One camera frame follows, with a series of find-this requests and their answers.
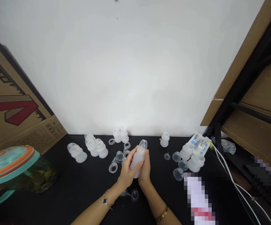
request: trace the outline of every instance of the cardboard box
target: cardboard box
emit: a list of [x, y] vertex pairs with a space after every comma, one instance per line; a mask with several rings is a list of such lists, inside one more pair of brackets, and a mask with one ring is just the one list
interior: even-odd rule
[[271, 22], [271, 0], [265, 0], [242, 46], [221, 82], [200, 126], [208, 126]]
[[0, 150], [28, 144], [45, 153], [66, 134], [53, 114], [0, 44]]

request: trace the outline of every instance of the cardboard panel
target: cardboard panel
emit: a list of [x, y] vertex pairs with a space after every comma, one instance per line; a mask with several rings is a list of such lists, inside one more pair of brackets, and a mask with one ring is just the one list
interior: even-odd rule
[[0, 143], [53, 113], [0, 44]]
[[222, 131], [253, 155], [259, 155], [271, 166], [271, 125], [235, 110]]
[[216, 114], [216, 112], [218, 111], [218, 109], [220, 108], [221, 104], [222, 104], [223, 100], [212, 100], [207, 112], [200, 124], [200, 126], [209, 126], [210, 122], [212, 121], [214, 115]]
[[24, 132], [0, 143], [0, 150], [12, 146], [30, 145], [41, 154], [48, 151], [67, 134], [55, 115], [34, 125]]
[[262, 71], [241, 102], [271, 112], [271, 64]]
[[224, 99], [271, 22], [271, 0], [265, 0], [214, 99]]

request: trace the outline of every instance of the white cable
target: white cable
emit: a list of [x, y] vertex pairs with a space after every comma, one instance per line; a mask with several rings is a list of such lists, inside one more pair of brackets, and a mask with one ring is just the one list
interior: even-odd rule
[[247, 205], [249, 206], [249, 208], [250, 208], [250, 210], [252, 211], [253, 215], [255, 216], [255, 218], [256, 218], [258, 224], [261, 225], [261, 224], [260, 224], [260, 221], [259, 221], [259, 219], [258, 219], [258, 217], [257, 217], [257, 215], [255, 214], [255, 212], [254, 212], [253, 209], [251, 208], [250, 204], [248, 203], [248, 201], [246, 200], [246, 198], [243, 196], [242, 192], [241, 192], [241, 191], [238, 189], [238, 187], [235, 185], [235, 182], [234, 182], [234, 180], [233, 180], [233, 178], [232, 178], [231, 172], [230, 172], [230, 170], [229, 170], [229, 167], [228, 167], [228, 165], [227, 165], [227, 163], [226, 163], [224, 157], [223, 157], [222, 154], [217, 150], [217, 148], [216, 148], [215, 146], [214, 146], [214, 149], [215, 149], [215, 151], [216, 151], [217, 153], [219, 153], [219, 155], [222, 157], [223, 162], [225, 163], [226, 168], [227, 168], [227, 171], [228, 171], [228, 173], [229, 173], [230, 179], [231, 179], [232, 183], [234, 184], [235, 188], [239, 191], [240, 195], [243, 197], [243, 199], [245, 200], [245, 202], [246, 202]]
[[[251, 196], [244, 188], [242, 188], [242, 187], [239, 186], [238, 184], [235, 184], [235, 185], [238, 186], [238, 187], [240, 187], [241, 189], [243, 189], [243, 190], [247, 193], [247, 195], [249, 195], [249, 196], [252, 198], [252, 196]], [[260, 206], [260, 204], [259, 204], [256, 200], [254, 200], [254, 202], [261, 208], [261, 210], [266, 214], [267, 218], [268, 218], [269, 221], [271, 222], [271, 218], [270, 218], [269, 215], [266, 213], [266, 211]]]

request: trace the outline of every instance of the box packaging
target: box packaging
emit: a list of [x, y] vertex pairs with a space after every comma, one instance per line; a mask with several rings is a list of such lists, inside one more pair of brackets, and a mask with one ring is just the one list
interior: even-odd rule
[[44, 154], [66, 134], [28, 77], [0, 44], [0, 150], [30, 145]]

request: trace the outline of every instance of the black shelf frame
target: black shelf frame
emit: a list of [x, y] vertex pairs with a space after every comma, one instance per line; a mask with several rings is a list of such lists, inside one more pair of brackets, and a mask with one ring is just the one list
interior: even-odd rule
[[269, 24], [264, 35], [258, 42], [256, 48], [251, 54], [249, 60], [245, 64], [238, 78], [234, 82], [230, 91], [226, 95], [220, 108], [213, 117], [211, 123], [204, 132], [205, 136], [214, 136], [216, 131], [216, 137], [218, 136], [218, 130], [221, 130], [221, 126], [226, 122], [228, 117], [234, 111], [234, 109], [241, 110], [253, 117], [261, 119], [271, 124], [271, 117], [250, 109], [244, 105], [239, 104], [249, 88], [253, 85], [254, 81], [260, 75], [260, 73], [271, 64], [271, 23]]

